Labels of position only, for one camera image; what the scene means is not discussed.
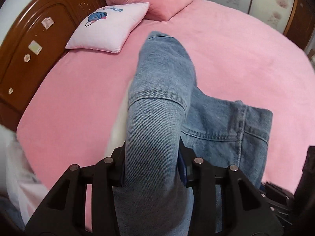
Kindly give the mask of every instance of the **pink bedspread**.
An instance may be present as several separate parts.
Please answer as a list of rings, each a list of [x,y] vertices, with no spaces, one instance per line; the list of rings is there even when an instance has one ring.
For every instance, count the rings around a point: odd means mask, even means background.
[[[273,112],[264,180],[294,191],[308,146],[315,145],[314,71],[303,51],[269,26],[205,0],[194,0],[168,22],[144,20],[119,54],[75,50],[54,66],[17,131],[38,178],[51,188],[69,165],[103,158],[152,30],[187,49],[205,94]]]

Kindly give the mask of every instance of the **blue fabric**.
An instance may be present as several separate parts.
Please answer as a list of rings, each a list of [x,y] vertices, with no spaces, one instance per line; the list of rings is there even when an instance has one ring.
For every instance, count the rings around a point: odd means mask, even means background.
[[[125,184],[114,188],[121,235],[187,234],[193,193],[176,169],[180,136],[197,156],[220,167],[236,164],[259,187],[271,119],[268,110],[204,95],[184,47],[152,32],[129,91]],[[217,188],[217,230],[220,201]]]
[[[15,208],[15,206],[9,201],[9,199],[0,196],[0,212],[5,212],[6,215],[21,229],[24,231],[25,225],[21,217],[21,213]]]

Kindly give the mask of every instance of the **bed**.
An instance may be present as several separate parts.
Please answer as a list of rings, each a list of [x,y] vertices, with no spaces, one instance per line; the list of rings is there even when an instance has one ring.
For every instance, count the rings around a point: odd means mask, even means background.
[[[158,30],[187,49],[205,94],[273,112],[263,180],[295,190],[307,148],[315,145],[315,74],[302,50],[249,15],[193,0],[167,22],[143,20],[118,54],[67,52],[79,23],[105,5],[32,0],[0,48],[1,124],[17,131],[45,187],[72,163],[93,165],[104,157],[139,49]],[[54,24],[45,29],[48,17]],[[38,55],[28,49],[32,40],[42,47]]]

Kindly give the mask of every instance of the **pink pillow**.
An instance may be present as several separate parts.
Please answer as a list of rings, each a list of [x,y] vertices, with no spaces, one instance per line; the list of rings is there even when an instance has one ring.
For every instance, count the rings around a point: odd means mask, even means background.
[[[145,19],[168,21],[176,13],[188,6],[193,0],[111,0],[114,4],[149,2],[150,7]]]
[[[149,3],[106,6],[87,16],[75,30],[66,49],[118,53],[130,32],[141,22]]]

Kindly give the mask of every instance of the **sticker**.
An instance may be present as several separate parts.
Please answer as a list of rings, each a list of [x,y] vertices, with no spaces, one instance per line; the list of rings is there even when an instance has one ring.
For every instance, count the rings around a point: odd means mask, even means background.
[[[30,59],[31,59],[31,55],[30,55],[30,54],[26,54],[26,55],[24,56],[24,62],[29,62]]]
[[[34,52],[36,55],[38,55],[40,53],[40,51],[42,50],[42,46],[40,46],[37,42],[35,42],[34,40],[32,40],[32,42],[29,44],[28,48]]]
[[[51,19],[51,17],[47,17],[42,21],[42,25],[46,30],[50,28],[54,24],[54,21]]]

